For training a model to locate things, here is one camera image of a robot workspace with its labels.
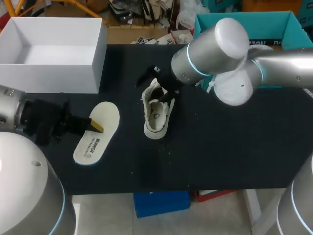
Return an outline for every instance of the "white insole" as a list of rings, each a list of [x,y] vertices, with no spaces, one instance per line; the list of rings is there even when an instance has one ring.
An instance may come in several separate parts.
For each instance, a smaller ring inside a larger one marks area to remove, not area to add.
[[[153,130],[160,131],[166,122],[166,114],[164,113],[163,106],[159,102],[151,104],[151,115],[149,117],[149,125]]]
[[[89,117],[103,127],[103,133],[85,131],[73,154],[80,165],[91,165],[100,160],[119,124],[119,111],[110,102],[99,103]]]

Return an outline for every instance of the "black table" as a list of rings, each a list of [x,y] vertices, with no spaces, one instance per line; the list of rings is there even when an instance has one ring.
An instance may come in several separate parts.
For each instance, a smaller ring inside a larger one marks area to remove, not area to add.
[[[288,186],[313,151],[313,99],[302,89],[261,89],[230,107],[213,93],[184,87],[167,135],[144,135],[140,98],[148,83],[135,82],[151,64],[167,69],[179,48],[108,45],[99,94],[30,95],[57,103],[69,97],[72,112],[86,117],[102,101],[119,108],[119,127],[96,165],[74,162],[78,136],[42,148],[68,193]]]

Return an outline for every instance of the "teal box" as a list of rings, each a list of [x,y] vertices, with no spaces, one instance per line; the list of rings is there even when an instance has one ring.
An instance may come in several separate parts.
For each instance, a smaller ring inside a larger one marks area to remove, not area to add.
[[[298,19],[290,11],[199,14],[196,16],[194,39],[227,17],[236,19],[245,27],[251,45],[281,45],[285,50],[313,47]],[[208,77],[201,83],[204,90],[211,80],[212,77]]]
[[[203,0],[202,3],[211,13],[215,13],[224,12],[225,8],[240,3],[240,0]]]
[[[304,28],[313,26],[313,0],[303,0],[298,19]]]

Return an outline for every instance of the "white box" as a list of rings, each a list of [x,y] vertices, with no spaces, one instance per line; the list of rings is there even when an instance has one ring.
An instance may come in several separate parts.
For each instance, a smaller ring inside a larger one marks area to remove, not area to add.
[[[96,18],[11,18],[0,34],[0,85],[28,93],[98,93],[107,28]]]

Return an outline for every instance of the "cardboard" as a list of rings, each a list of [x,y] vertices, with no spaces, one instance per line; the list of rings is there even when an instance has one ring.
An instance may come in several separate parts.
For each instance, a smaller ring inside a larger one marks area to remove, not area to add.
[[[121,29],[108,28],[108,44],[130,44],[139,37],[160,38],[168,34],[168,29]]]
[[[87,0],[88,8],[97,14],[104,11],[108,7],[109,3],[109,0]]]
[[[80,4],[87,7],[86,0],[77,0]],[[50,6],[45,7],[45,17],[86,17],[87,13],[75,6],[73,3],[52,2]]]
[[[298,15],[302,0],[243,0],[243,11],[292,11]]]
[[[234,18],[243,25],[252,45],[282,46],[284,50],[313,47],[299,21],[290,11],[198,14],[194,39],[225,17]],[[212,76],[201,83],[204,90],[211,80]]]
[[[98,93],[106,27],[96,18],[11,18],[0,34],[0,84],[28,93]]]

